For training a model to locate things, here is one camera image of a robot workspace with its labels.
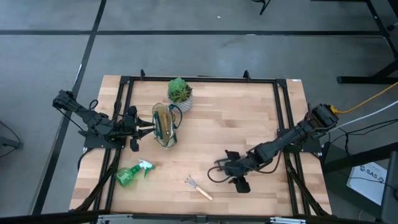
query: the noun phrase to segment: gray floor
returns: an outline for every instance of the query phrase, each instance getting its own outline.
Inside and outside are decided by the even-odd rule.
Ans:
[[[387,1],[373,1],[385,24],[396,18]],[[91,30],[100,0],[0,2],[0,29]],[[260,4],[219,1],[108,1],[100,30],[376,30],[363,3],[272,1],[263,16]],[[396,32],[392,33],[396,41]],[[0,160],[0,217],[30,213],[61,114],[51,107],[59,89],[70,89],[88,36],[0,35],[0,119],[14,129],[23,148]],[[384,39],[233,35],[97,36],[78,101],[95,99],[103,75],[252,77],[302,79],[308,102],[343,110],[378,93],[384,85],[339,85],[340,75],[370,75],[393,59]],[[393,89],[360,109],[341,115],[341,123],[396,100]],[[397,109],[347,127],[354,130],[396,118]],[[357,153],[396,141],[394,127],[350,138]],[[343,141],[336,145],[343,146]],[[69,125],[45,213],[68,210],[83,138]],[[358,218],[360,208],[329,194],[333,213]]]

